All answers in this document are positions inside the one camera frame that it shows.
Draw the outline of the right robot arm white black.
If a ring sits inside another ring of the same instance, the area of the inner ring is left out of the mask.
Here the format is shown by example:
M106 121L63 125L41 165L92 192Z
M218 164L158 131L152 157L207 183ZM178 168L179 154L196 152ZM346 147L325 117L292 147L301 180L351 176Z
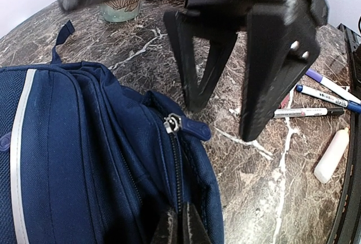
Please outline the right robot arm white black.
M70 12L111 0L58 0ZM320 54L316 31L328 21L326 0L185 0L163 21L189 111L203 110L235 47L247 33L239 134L255 140Z

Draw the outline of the red cap white marker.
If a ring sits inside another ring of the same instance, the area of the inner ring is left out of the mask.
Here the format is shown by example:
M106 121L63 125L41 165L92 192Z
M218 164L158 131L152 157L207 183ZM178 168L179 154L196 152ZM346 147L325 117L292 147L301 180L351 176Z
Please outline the red cap white marker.
M292 93L289 92L286 97L281 101L280 105L278 106L278 109L287 109L290 105L292 97Z

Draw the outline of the black cap white marker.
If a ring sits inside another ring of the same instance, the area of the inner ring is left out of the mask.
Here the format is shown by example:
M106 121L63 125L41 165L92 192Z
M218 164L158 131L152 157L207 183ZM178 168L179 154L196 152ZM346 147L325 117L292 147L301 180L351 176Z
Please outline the black cap white marker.
M293 108L277 109L274 112L274 118L297 118L314 116L341 116L345 113L344 108Z

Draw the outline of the blue cap white marker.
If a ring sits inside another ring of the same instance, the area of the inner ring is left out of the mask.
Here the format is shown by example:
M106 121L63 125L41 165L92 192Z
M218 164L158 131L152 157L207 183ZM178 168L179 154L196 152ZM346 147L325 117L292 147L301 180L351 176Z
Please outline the blue cap white marker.
M332 92L334 92L338 96L342 97L343 99L345 99L347 101L352 101L352 102L357 103L357 104L360 104L360 99L359 98L357 98L356 96L354 96L350 92L346 91L341 86L337 85L336 83L334 83L333 81L331 81L327 77L319 74L315 70L308 69L307 72L306 72L306 75L308 77L312 78L313 80L317 81L318 83L320 83L321 85L323 85L327 89L331 90Z

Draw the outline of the navy blue student backpack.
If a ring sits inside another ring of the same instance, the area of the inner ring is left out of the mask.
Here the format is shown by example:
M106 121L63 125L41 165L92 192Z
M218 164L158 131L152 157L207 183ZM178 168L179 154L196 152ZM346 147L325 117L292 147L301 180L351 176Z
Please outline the navy blue student backpack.
M151 243L161 215L193 204L224 242L207 124L172 99L122 86L103 64L1 69L1 242Z

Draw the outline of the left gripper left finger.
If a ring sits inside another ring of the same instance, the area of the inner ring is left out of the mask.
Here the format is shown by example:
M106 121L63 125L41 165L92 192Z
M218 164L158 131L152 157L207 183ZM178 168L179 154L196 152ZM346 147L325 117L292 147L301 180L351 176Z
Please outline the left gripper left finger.
M176 243L178 243L178 215L172 208L169 208L161 215L151 244Z

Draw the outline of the yellow tip highlighter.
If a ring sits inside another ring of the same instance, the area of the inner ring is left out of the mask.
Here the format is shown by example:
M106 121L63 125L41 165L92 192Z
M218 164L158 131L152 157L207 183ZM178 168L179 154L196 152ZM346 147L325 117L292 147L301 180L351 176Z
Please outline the yellow tip highlighter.
M322 183L330 181L349 144L349 128L345 127L335 133L328 148L315 167L314 175Z

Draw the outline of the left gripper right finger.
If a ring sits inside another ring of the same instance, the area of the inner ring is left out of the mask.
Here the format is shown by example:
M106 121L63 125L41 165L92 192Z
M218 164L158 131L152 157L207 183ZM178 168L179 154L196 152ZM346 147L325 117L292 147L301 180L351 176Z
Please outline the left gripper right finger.
M186 244L211 244L196 207L188 202L182 211L182 239Z

